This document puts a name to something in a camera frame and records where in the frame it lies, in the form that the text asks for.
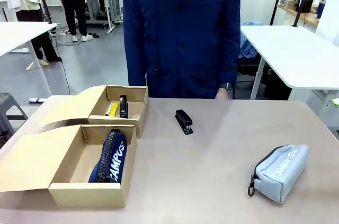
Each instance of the wristwatch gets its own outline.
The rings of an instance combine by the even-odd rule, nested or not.
[[[226,90],[231,90],[231,84],[230,83],[221,84],[219,86],[219,88],[224,88]]]

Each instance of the navy blue pencil case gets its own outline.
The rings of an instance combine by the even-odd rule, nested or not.
[[[111,130],[102,146],[99,162],[95,165],[89,183],[121,183],[127,152],[125,135]]]

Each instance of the box lid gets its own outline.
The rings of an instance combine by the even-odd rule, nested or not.
[[[106,91],[106,85],[88,88],[76,96],[68,96],[63,102],[49,112],[39,125],[45,127],[48,124],[72,119],[87,119],[100,96]]]
[[[0,162],[0,192],[47,189],[80,129],[23,136]]]

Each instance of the hand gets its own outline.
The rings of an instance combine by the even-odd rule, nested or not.
[[[228,100],[227,90],[224,88],[219,88],[219,91],[216,96],[216,100]]]

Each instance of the white sneaker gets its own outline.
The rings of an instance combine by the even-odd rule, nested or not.
[[[43,66],[48,66],[49,65],[48,62],[46,62],[46,61],[44,61],[42,59],[38,59],[38,60],[39,60],[40,65],[43,65]]]
[[[89,35],[87,34],[87,36],[82,36],[81,40],[86,42],[88,40],[92,40],[93,39],[93,36],[92,35]]]
[[[77,42],[79,39],[78,39],[78,36],[77,35],[72,35],[72,41],[73,42]]]

